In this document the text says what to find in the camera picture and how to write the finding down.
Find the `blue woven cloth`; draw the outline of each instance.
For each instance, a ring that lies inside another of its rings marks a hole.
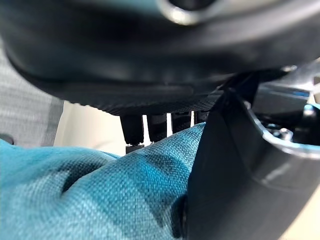
[[[0,141],[0,239],[181,238],[179,201],[203,127],[124,157]]]

